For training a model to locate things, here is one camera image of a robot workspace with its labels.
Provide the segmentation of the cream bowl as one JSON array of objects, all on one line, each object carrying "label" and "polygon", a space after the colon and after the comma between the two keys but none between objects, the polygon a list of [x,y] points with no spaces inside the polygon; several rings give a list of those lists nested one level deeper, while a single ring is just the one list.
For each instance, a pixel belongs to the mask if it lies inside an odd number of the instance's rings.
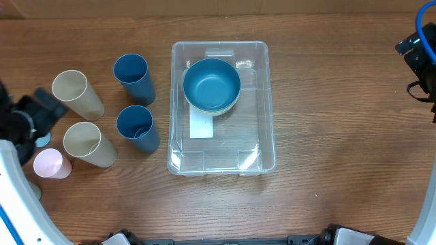
[{"label": "cream bowl", "polygon": [[236,102],[238,101],[239,97],[240,96],[237,96],[235,98],[235,100],[233,100],[231,103],[229,103],[227,105],[219,105],[217,107],[210,107],[202,102],[193,103],[190,100],[188,100],[187,98],[186,98],[186,100],[190,106],[192,106],[195,110],[197,110],[203,114],[208,114],[211,116],[219,116],[219,115],[225,114],[226,112],[229,112],[232,109],[232,107],[234,105],[236,105]]},{"label": "cream bowl", "polygon": [[217,110],[217,111],[207,111],[207,110],[203,110],[203,109],[200,109],[200,108],[196,107],[192,103],[190,103],[189,105],[193,109],[195,109],[195,110],[197,110],[197,111],[199,111],[199,112],[201,112],[203,114],[209,115],[209,116],[220,116],[222,114],[225,114],[226,112],[229,112],[232,109],[232,107],[234,106],[234,104],[231,104],[231,105],[229,105],[228,107],[226,107],[224,109],[220,109],[220,110]]}]

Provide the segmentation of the clear plastic storage bin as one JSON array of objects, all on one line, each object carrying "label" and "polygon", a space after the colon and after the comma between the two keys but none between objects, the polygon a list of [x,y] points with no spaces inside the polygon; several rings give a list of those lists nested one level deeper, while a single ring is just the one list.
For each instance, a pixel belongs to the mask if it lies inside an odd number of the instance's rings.
[{"label": "clear plastic storage bin", "polygon": [[168,170],[269,174],[277,166],[268,46],[262,41],[172,47]]}]

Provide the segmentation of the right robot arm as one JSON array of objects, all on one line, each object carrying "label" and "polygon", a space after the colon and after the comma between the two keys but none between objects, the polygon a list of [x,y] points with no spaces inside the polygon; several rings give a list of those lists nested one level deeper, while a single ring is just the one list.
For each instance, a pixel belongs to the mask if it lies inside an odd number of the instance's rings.
[{"label": "right robot arm", "polygon": [[[417,33],[413,33],[396,46],[396,51],[404,57],[409,68],[415,73],[417,81],[407,85],[407,92],[419,86],[426,94],[417,98],[424,103],[435,104],[435,64],[427,54]],[[407,244],[424,245],[435,243],[435,170],[431,172],[424,203],[418,221],[407,237]]]}]

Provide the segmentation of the light blue small cup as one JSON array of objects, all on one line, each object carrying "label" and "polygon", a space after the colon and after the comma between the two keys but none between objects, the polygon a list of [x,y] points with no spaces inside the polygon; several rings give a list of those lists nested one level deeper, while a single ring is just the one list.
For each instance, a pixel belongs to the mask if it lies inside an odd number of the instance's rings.
[{"label": "light blue small cup", "polygon": [[35,145],[37,148],[43,148],[47,146],[51,141],[51,133],[48,132],[45,136],[39,137],[35,141]]}]

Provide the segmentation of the dark blue bowl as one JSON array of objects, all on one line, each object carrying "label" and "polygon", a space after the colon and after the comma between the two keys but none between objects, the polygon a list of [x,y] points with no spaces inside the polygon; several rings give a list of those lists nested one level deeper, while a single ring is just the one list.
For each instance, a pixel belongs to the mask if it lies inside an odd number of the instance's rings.
[{"label": "dark blue bowl", "polygon": [[236,69],[220,59],[194,63],[183,78],[185,98],[210,107],[227,105],[240,95],[241,78]]}]

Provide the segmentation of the dark blue tall cup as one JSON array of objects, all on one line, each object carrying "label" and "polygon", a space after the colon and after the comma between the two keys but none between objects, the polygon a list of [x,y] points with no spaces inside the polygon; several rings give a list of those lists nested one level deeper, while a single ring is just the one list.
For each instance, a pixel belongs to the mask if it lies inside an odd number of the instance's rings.
[{"label": "dark blue tall cup", "polygon": [[153,153],[160,145],[153,115],[144,106],[131,105],[123,109],[116,119],[116,128],[142,152]]},{"label": "dark blue tall cup", "polygon": [[113,73],[137,104],[147,106],[154,102],[156,93],[144,57],[134,53],[120,56],[114,64]]}]

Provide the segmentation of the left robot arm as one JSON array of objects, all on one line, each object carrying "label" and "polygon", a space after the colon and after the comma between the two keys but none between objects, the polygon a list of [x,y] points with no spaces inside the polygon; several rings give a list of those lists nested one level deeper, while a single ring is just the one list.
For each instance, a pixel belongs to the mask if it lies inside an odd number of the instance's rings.
[{"label": "left robot arm", "polygon": [[1,85],[1,220],[17,244],[71,244],[51,221],[23,173],[37,139],[51,131],[67,107],[43,88],[14,103]]}]

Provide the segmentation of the beige tall cup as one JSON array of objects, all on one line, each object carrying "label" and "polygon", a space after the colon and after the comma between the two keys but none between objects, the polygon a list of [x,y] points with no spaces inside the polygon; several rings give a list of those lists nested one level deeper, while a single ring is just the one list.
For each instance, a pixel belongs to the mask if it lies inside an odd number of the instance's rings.
[{"label": "beige tall cup", "polygon": [[52,93],[59,101],[86,120],[98,120],[104,114],[102,101],[81,71],[61,72],[52,83]]},{"label": "beige tall cup", "polygon": [[65,151],[98,167],[110,167],[116,162],[117,153],[100,129],[91,122],[72,125],[63,137]]}]

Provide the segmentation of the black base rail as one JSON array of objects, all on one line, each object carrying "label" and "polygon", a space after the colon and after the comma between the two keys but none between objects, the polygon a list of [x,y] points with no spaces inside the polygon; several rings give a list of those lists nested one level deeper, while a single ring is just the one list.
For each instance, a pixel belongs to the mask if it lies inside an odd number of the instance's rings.
[{"label": "black base rail", "polygon": [[142,240],[142,245],[311,245],[318,244],[318,235],[289,235],[286,238],[227,240]]}]

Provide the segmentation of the mint green small cup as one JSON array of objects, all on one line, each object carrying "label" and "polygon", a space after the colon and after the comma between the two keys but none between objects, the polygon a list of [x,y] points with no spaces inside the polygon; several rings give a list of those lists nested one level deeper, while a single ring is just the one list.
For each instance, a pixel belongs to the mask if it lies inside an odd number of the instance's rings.
[{"label": "mint green small cup", "polygon": [[42,196],[42,192],[41,192],[40,188],[36,184],[34,184],[32,182],[29,182],[29,185],[30,185],[31,189],[33,190],[36,198],[38,200],[40,200],[41,196]]}]

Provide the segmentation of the pink small cup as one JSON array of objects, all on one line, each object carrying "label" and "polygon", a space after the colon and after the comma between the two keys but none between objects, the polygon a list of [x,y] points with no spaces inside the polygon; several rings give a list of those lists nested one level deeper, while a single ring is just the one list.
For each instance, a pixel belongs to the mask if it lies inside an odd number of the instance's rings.
[{"label": "pink small cup", "polygon": [[41,151],[33,161],[35,173],[42,178],[64,179],[72,172],[72,164],[58,150]]}]

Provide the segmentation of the white label in bin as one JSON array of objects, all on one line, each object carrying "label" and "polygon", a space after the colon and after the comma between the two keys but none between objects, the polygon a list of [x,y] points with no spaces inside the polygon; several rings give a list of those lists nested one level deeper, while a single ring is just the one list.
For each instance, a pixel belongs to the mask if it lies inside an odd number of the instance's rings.
[{"label": "white label in bin", "polygon": [[213,137],[213,117],[189,107],[189,137],[206,139]]}]

